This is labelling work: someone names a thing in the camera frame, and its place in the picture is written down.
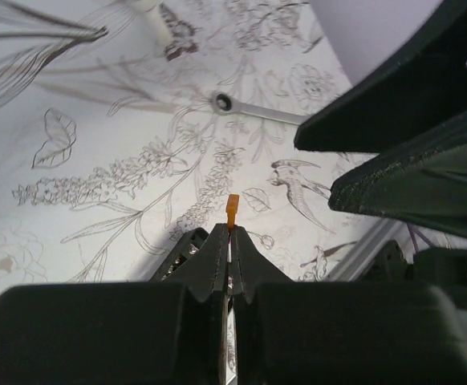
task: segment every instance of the printed butterfly illustration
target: printed butterfly illustration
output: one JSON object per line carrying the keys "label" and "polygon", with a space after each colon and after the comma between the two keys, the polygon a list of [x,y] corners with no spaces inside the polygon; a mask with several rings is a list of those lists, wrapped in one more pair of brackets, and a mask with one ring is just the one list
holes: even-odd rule
{"label": "printed butterfly illustration", "polygon": [[170,62],[184,53],[197,52],[198,45],[193,40],[197,29],[190,23],[180,20],[164,3],[160,4],[160,14],[173,34],[173,42],[165,48],[166,59]]}

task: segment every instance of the stem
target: stem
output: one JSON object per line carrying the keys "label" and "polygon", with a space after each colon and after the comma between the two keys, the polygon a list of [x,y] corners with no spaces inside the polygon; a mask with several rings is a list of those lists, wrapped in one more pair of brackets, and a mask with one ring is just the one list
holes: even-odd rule
{"label": "stem", "polygon": [[23,32],[23,33],[15,33],[15,32],[3,32],[0,34],[0,39],[22,39],[22,38],[49,38],[49,39],[74,39],[79,40],[82,42],[95,41],[106,34],[90,34],[88,36],[81,35],[81,34],[46,34],[46,33],[39,33],[39,32]]}
{"label": "stem", "polygon": [[91,261],[87,264],[86,267],[84,267],[80,272],[78,272],[76,275],[73,276],[73,278],[70,279],[70,281],[73,281],[75,279],[78,279],[79,276],[82,274],[87,274],[89,273],[89,270],[91,267],[99,260],[100,256],[104,253],[105,249],[111,245],[111,243],[129,226],[131,225],[137,217],[141,215],[141,213],[136,213],[132,215],[132,218],[128,220],[124,225],[122,225],[115,233],[111,235],[110,238],[107,239],[107,241],[102,245],[102,247],[98,250],[98,253],[95,254],[95,256],[91,259]]}
{"label": "stem", "polygon": [[413,232],[411,225],[407,224],[407,229],[410,234],[410,239],[412,239],[414,252],[417,253],[419,251],[419,245],[417,244],[416,234]]}
{"label": "stem", "polygon": [[[206,125],[206,127],[210,127],[212,124],[214,124],[217,120],[217,117],[214,116]],[[213,131],[212,131],[212,135],[215,133],[216,131],[216,126],[214,125],[214,128],[213,128]],[[167,197],[167,195],[169,195],[170,193],[173,192],[173,190],[178,187],[185,179],[187,179],[187,177],[196,169],[196,167],[200,164],[201,160],[203,159],[203,157],[205,156],[205,154],[207,153],[207,150],[209,149],[211,143],[208,143],[207,144],[207,149],[202,153],[200,154],[200,156],[198,157],[197,161],[194,163],[194,165],[173,185],[171,186],[171,188],[166,191],[164,194],[160,195],[158,198],[156,198],[152,203],[150,203],[148,206],[146,206],[144,209],[140,210],[138,213],[135,213],[135,214],[132,214],[131,218],[124,224],[122,225],[119,229],[117,229],[117,231],[115,233],[113,233],[111,235],[110,238],[107,239],[107,241],[104,243],[104,245],[102,245],[102,247],[99,248],[98,252],[96,253],[96,255],[92,258],[92,260],[87,264],[86,267],[84,267],[82,269],[82,271],[80,271],[78,274],[76,274],[71,280],[74,280],[76,279],[77,277],[79,277],[80,275],[82,274],[87,274],[89,272],[89,270],[91,269],[91,267],[99,260],[100,256],[102,255],[102,253],[105,251],[105,249],[111,245],[111,243],[124,231],[126,230],[134,221],[137,221],[138,219],[142,218],[142,216],[144,214],[146,214],[153,206],[155,206],[157,203],[159,203],[160,201],[162,201],[165,197]]]}
{"label": "stem", "polygon": [[[213,123],[215,123],[217,120],[217,117],[214,116],[206,125],[206,127],[210,127]],[[213,131],[212,131],[212,135],[215,133],[216,131],[216,128],[214,127]],[[162,201],[164,198],[167,197],[167,195],[169,195],[170,193],[173,192],[173,190],[178,187],[185,179],[187,179],[187,177],[196,169],[196,167],[198,167],[198,165],[200,164],[201,160],[203,159],[203,157],[205,156],[205,154],[207,153],[207,151],[209,150],[209,147],[211,145],[211,142],[207,143],[207,148],[204,152],[202,152],[200,154],[200,156],[198,157],[198,159],[196,160],[196,162],[194,162],[193,166],[184,174],[182,175],[182,177],[177,180],[175,182],[175,184],[173,186],[171,186],[171,188],[166,191],[164,194],[162,194],[160,197],[156,198],[152,203],[150,203],[148,206],[146,206],[141,212],[142,214],[148,212],[154,205],[156,205],[157,203],[159,203],[160,201]]]}

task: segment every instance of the wrench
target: wrench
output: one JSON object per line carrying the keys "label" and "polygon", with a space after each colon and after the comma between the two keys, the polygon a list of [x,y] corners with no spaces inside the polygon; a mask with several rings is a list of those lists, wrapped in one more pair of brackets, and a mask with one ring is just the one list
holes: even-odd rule
{"label": "wrench", "polygon": [[241,103],[223,92],[213,92],[211,102],[212,109],[218,115],[244,114],[258,118],[271,119],[277,122],[289,123],[299,126],[310,118],[308,115],[296,115],[288,112],[258,107],[253,104]]}

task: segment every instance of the small orange block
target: small orange block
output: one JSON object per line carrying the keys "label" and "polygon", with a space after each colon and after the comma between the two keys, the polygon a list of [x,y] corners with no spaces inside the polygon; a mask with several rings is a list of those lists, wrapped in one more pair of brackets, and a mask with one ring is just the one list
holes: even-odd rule
{"label": "small orange block", "polygon": [[226,202],[226,227],[228,227],[228,231],[232,231],[235,226],[235,214],[237,214],[237,210],[239,208],[239,195],[237,194],[230,194],[228,197],[228,201]]}

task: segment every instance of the printed bird illustration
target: printed bird illustration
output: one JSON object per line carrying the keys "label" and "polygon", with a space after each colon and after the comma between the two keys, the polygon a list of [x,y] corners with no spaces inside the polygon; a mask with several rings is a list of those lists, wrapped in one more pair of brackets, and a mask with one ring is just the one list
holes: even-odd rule
{"label": "printed bird illustration", "polygon": [[321,229],[332,233],[330,229],[326,228],[314,216],[303,195],[303,189],[308,188],[314,193],[319,194],[321,197],[328,198],[325,192],[328,191],[329,188],[304,177],[298,170],[300,166],[320,167],[317,164],[306,162],[304,160],[278,160],[271,165],[271,167],[274,168],[274,171],[268,181],[273,186],[281,186],[283,184],[287,186],[287,199],[290,204],[293,205],[294,208],[297,209],[306,219],[316,224]]}

